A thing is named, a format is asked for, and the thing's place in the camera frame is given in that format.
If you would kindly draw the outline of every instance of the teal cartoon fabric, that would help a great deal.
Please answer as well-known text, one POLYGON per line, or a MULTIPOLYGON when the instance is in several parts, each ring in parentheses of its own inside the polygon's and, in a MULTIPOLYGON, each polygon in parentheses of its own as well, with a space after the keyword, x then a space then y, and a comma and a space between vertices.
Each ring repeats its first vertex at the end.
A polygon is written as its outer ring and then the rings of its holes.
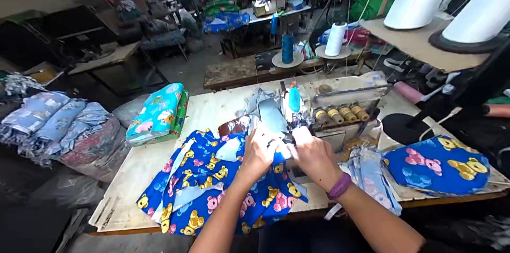
POLYGON ((130 143, 143 143, 169 134, 182 88, 181 83, 172 83, 150 94, 127 129, 126 140, 130 143))
MULTIPOLYGON (((220 139, 195 131, 173 153, 141 194, 137 206, 161 225, 163 233, 196 235, 220 204, 243 160, 245 133, 220 139)), ((287 176, 280 152, 272 167, 246 194, 236 233, 248 233, 285 217, 306 190, 287 176)))
POLYGON ((482 190, 490 176, 483 154, 446 136, 388 152, 382 161, 398 184, 431 193, 471 194, 482 190))

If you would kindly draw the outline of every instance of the hand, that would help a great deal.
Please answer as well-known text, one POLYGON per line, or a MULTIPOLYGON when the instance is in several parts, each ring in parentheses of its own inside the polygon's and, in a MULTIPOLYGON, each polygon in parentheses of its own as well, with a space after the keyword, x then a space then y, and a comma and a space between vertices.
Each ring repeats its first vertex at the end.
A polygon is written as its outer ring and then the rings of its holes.
POLYGON ((273 142, 268 148, 267 145, 271 140, 279 139, 276 139, 272 133, 267 133, 262 127, 254 129, 246 138, 243 162, 236 173, 234 184, 240 185, 247 191, 267 172, 273 162, 274 150, 278 146, 277 142, 273 142))
POLYGON ((335 154, 331 145, 322 139, 312 137, 304 126, 292 131, 292 136, 296 140, 297 152, 293 146, 289 146, 289 149, 293 152, 297 165, 329 193, 343 174, 334 160, 335 154))

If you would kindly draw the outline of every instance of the forearm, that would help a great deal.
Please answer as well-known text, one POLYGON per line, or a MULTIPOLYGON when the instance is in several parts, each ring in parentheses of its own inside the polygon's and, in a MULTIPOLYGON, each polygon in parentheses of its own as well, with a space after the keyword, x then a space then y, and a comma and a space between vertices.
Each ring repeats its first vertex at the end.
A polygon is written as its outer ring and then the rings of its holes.
POLYGON ((196 238, 190 253, 230 251, 239 209, 247 192, 248 189, 232 183, 196 238))
POLYGON ((354 184, 337 202, 377 253, 415 253, 424 243, 416 230, 354 184))

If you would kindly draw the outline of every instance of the cardboard shelf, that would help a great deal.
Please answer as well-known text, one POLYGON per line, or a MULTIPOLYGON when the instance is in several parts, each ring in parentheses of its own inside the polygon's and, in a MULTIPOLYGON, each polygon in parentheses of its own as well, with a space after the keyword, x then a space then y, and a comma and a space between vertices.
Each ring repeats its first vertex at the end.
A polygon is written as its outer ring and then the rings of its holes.
POLYGON ((450 21, 434 17, 430 24, 415 30, 386 28, 383 25, 383 19, 364 21, 361 26, 400 51, 445 73, 481 65, 489 54, 456 54, 442 51, 429 44, 430 35, 446 28, 449 23, 450 21))

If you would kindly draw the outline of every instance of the purple wristband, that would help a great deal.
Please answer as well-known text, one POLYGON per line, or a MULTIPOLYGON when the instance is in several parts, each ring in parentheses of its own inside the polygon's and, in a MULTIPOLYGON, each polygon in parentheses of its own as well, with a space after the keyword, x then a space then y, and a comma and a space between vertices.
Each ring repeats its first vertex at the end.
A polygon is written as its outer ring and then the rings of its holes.
POLYGON ((343 173, 342 177, 338 179, 337 183, 333 185, 331 191, 329 191, 328 198, 329 200, 336 200, 342 194, 345 193, 349 185, 351 184, 351 177, 348 173, 343 173))

